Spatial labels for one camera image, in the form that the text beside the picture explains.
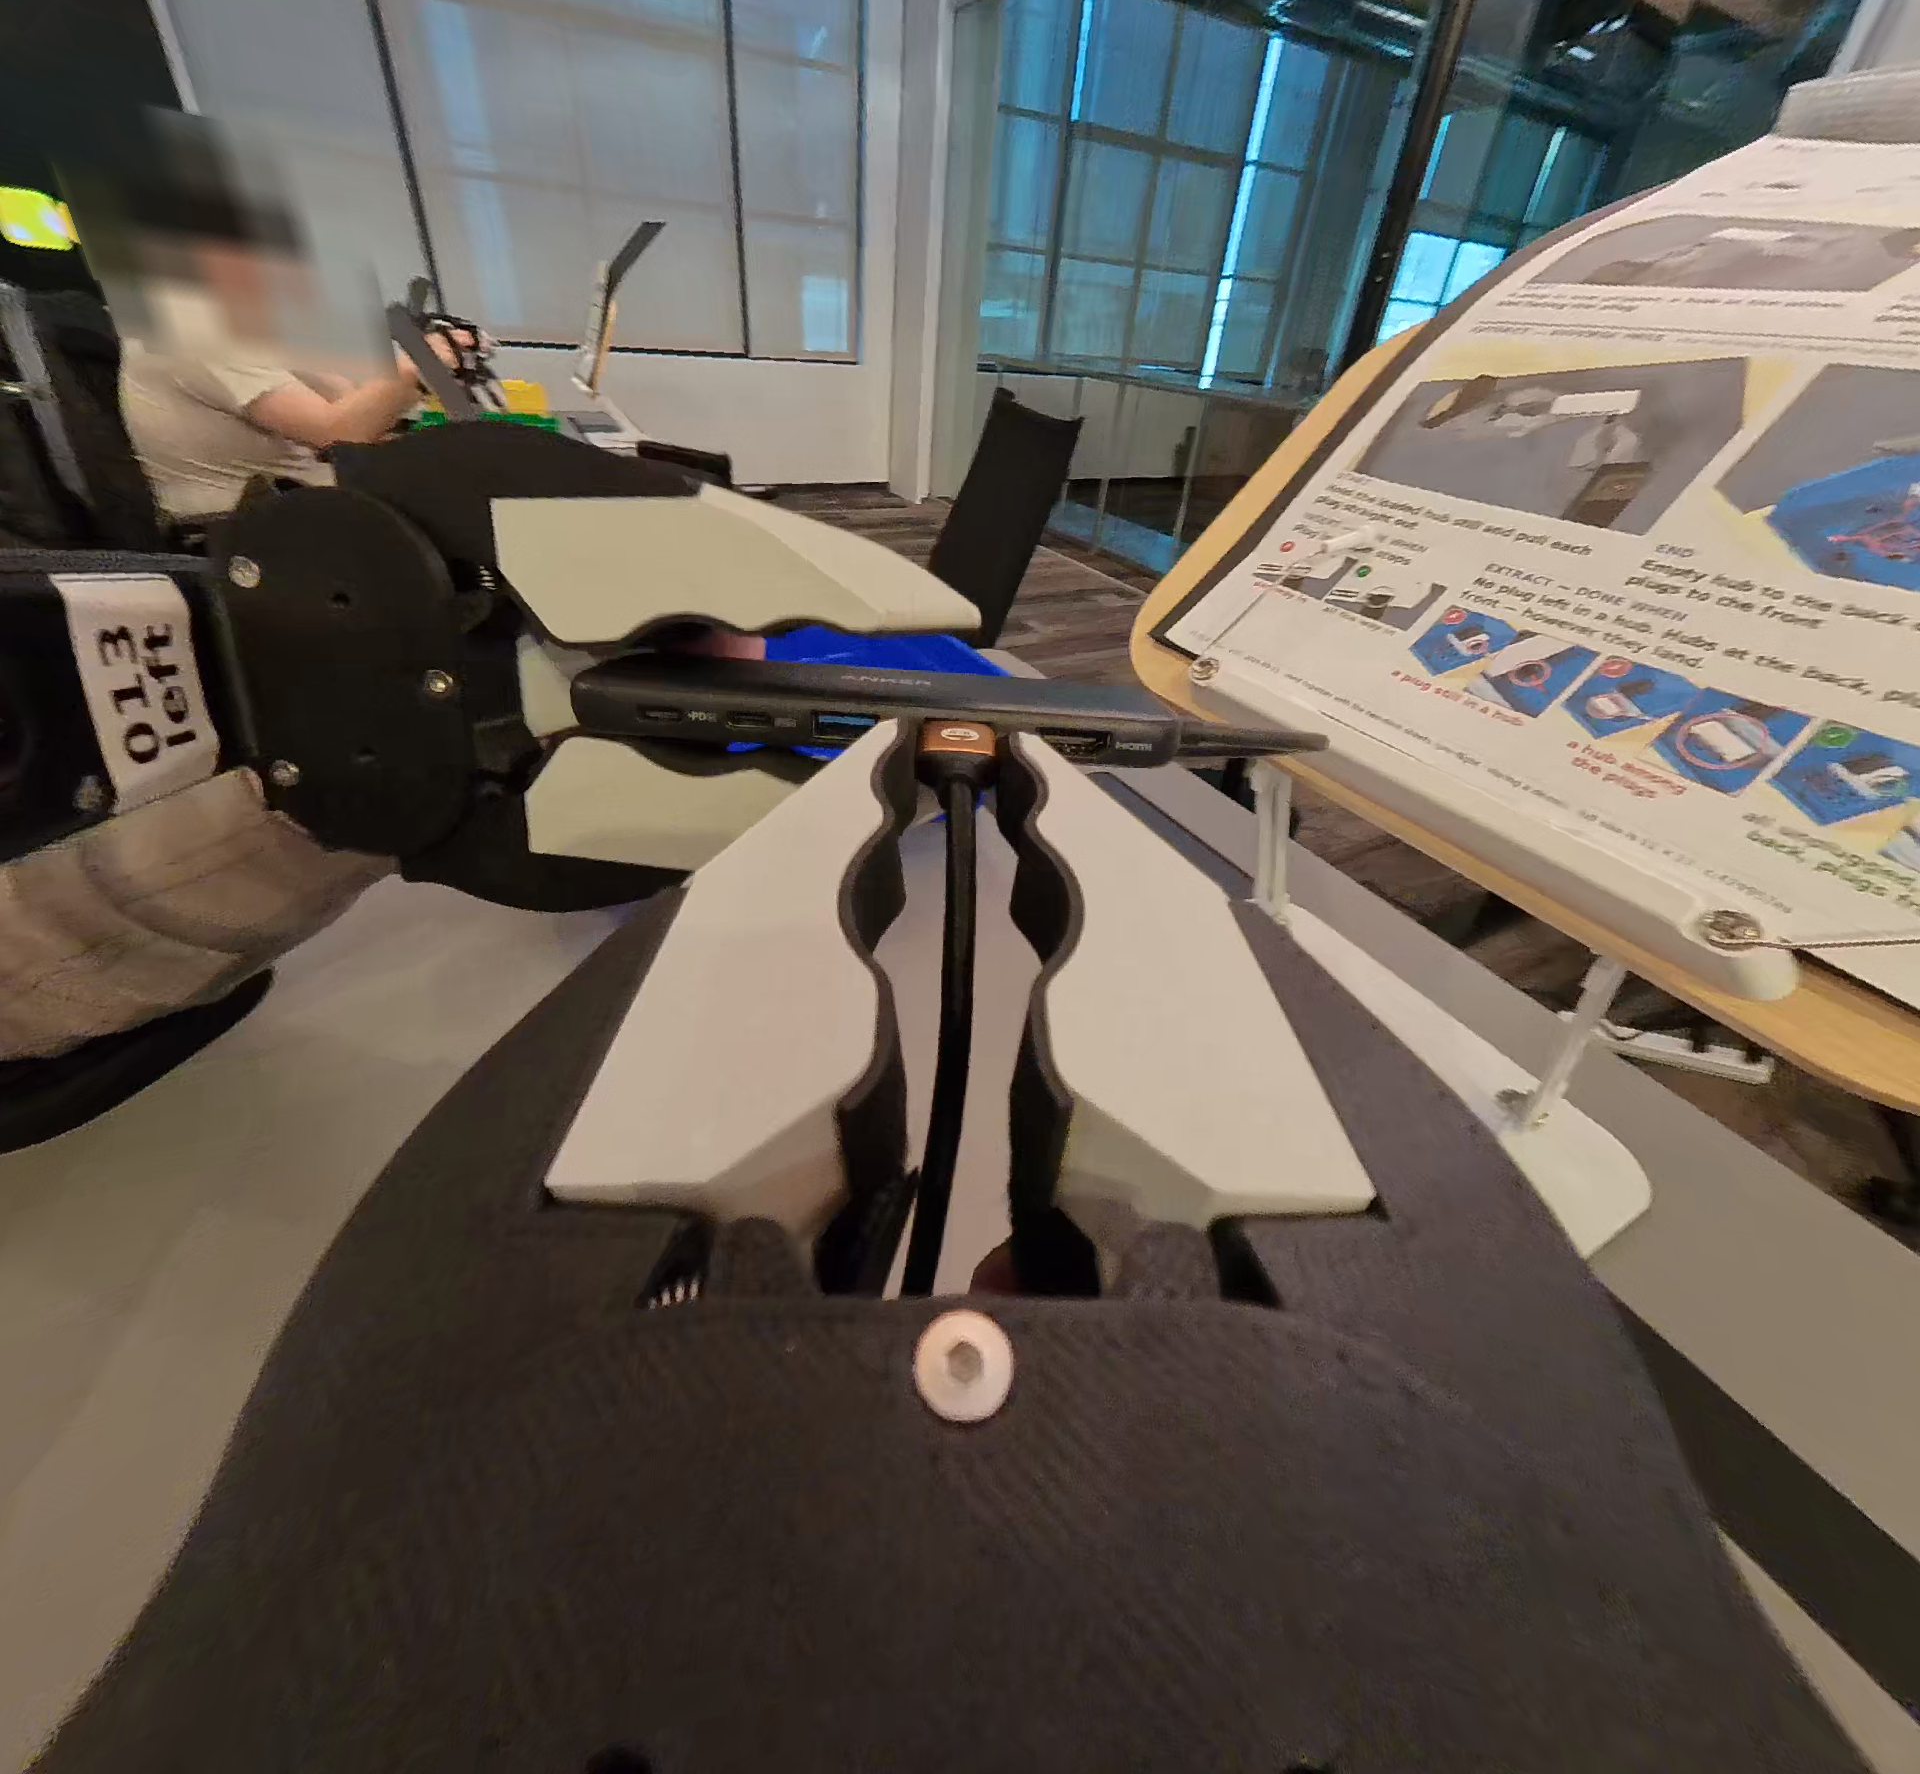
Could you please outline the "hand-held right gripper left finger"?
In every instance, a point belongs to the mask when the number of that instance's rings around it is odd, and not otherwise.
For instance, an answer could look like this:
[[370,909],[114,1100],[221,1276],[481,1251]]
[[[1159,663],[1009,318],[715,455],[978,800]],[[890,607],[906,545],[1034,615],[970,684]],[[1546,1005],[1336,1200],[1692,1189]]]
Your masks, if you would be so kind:
[[888,1285],[915,1176],[893,986],[918,737],[876,724],[693,874],[545,1174],[559,1204],[761,1219]]

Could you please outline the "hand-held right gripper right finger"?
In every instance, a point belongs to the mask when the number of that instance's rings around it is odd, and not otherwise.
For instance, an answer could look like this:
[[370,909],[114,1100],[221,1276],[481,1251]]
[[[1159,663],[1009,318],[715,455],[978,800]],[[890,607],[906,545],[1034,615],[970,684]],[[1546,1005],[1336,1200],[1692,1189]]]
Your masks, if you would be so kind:
[[1234,901],[1032,735],[1002,745],[995,818],[1038,963],[1008,1105],[1021,1291],[1102,1291],[1154,1225],[1368,1212]]

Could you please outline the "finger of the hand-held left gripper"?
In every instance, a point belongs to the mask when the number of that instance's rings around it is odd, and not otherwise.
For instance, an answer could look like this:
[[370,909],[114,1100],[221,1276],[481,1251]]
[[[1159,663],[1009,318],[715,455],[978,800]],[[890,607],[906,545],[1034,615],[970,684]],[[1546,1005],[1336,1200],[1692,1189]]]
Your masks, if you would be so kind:
[[624,651],[676,624],[744,635],[960,635],[981,624],[918,562],[733,490],[497,500],[492,551],[538,633],[570,651]]
[[608,865],[707,865],[758,825],[801,848],[840,843],[840,789],[782,750],[567,737],[523,794],[531,852]]

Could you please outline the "slim dark grey hub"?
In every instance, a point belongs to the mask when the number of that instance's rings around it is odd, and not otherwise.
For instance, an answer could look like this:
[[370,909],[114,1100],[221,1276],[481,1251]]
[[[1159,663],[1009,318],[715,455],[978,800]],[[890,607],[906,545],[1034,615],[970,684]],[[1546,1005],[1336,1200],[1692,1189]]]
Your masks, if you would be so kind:
[[570,699],[587,735],[727,748],[843,750],[883,721],[1028,735],[1068,761],[1109,768],[1275,758],[1329,745],[1313,732],[1196,721],[1136,684],[1002,673],[641,655],[582,671]]

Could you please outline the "person's left forearm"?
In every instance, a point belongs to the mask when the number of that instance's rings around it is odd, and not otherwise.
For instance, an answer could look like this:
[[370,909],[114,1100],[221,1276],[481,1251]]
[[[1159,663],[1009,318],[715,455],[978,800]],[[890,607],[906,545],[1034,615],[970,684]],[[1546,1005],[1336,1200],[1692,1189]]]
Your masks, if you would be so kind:
[[49,1060],[219,1000],[392,878],[227,770],[6,865],[2,1060]]

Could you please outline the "black office chair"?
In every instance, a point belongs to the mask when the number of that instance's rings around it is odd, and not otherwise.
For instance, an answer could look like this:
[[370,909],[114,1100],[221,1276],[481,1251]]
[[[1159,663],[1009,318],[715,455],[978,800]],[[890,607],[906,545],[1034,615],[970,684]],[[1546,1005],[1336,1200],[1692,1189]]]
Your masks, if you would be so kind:
[[981,436],[927,570],[965,597],[980,620],[965,638],[997,646],[1021,582],[1069,483],[1081,420],[1041,413],[995,389]]

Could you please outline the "white stand base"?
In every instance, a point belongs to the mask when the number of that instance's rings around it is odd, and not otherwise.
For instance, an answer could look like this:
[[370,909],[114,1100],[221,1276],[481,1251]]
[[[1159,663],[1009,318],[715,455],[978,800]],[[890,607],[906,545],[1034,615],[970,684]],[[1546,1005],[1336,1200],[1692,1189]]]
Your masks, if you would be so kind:
[[1292,783],[1270,761],[1249,765],[1258,821],[1251,904],[1279,925],[1308,958],[1354,996],[1371,1018],[1499,1141],[1583,1259],[1615,1240],[1650,1208],[1642,1166],[1599,1121],[1568,1104],[1571,1083],[1597,1043],[1626,969],[1595,958],[1572,1014],[1557,1024],[1550,1060],[1536,1077],[1475,1035],[1437,1002],[1305,909],[1294,909],[1286,876]]

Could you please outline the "white power strip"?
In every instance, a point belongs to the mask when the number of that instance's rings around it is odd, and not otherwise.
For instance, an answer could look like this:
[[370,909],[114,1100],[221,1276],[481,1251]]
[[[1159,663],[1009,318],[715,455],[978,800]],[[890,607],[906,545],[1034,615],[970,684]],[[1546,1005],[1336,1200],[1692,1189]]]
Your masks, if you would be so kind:
[[1707,1018],[1679,1028],[1644,1028],[1604,1021],[1595,1043],[1637,1067],[1703,1076],[1746,1088],[1767,1088],[1777,1060]]

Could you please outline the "printed instruction sheet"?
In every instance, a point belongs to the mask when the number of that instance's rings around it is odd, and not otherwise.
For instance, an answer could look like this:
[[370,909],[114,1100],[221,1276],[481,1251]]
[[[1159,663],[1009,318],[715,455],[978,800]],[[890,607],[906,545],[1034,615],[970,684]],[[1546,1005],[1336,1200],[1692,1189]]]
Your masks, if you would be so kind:
[[1769,135],[1526,250],[1156,638],[1719,990],[1913,1008],[1915,178]]

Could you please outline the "wooden display board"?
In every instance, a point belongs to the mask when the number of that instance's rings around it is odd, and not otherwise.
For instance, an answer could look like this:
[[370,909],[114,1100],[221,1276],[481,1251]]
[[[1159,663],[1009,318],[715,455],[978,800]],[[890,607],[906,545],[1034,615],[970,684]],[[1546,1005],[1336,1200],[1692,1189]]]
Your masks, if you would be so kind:
[[[1128,645],[1132,671],[1147,690],[1171,706],[1210,711],[1190,681],[1190,659],[1165,649],[1157,632],[1212,581],[1234,545],[1253,531],[1259,513],[1308,473],[1319,453],[1330,447],[1339,427],[1377,392],[1384,375],[1411,354],[1415,341],[1413,333],[1396,335],[1346,371],[1157,582],[1134,618]],[[1809,963],[1800,963],[1797,983],[1782,997],[1719,991],[1702,973],[1658,952],[1650,944],[1648,925],[1618,925],[1614,916],[1624,907],[1620,895],[1597,891],[1559,898],[1553,888],[1530,882],[1522,871],[1518,843],[1465,846],[1462,818],[1444,812],[1436,829],[1421,818],[1421,803],[1413,802],[1411,789],[1394,786],[1379,800],[1363,788],[1354,761],[1330,752],[1283,757],[1278,770],[1294,788],[1305,788],[1483,893],[1502,898],[1536,923],[1581,942],[1599,963],[1620,964],[1788,1065],[1878,1105],[1915,1113],[1917,1017],[1905,1004]]]

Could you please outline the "black monitor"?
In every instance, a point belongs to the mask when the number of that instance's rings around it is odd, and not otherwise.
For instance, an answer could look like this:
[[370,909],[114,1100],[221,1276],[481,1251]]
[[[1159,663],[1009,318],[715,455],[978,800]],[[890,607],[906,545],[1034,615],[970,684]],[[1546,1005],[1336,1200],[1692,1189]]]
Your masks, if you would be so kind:
[[124,115],[179,110],[152,0],[2,0],[3,276],[80,270],[59,162],[111,143]]

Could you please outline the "black pole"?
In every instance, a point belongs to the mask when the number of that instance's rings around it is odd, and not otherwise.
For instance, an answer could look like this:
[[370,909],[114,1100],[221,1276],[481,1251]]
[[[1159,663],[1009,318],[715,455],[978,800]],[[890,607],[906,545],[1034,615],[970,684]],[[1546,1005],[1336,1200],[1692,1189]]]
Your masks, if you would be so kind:
[[1411,101],[1396,134],[1390,180],[1346,319],[1346,339],[1338,354],[1336,375],[1352,371],[1361,355],[1377,346],[1379,321],[1405,255],[1411,217],[1428,178],[1428,162],[1437,141],[1475,2],[1432,0],[1430,4],[1428,33],[1413,57]]

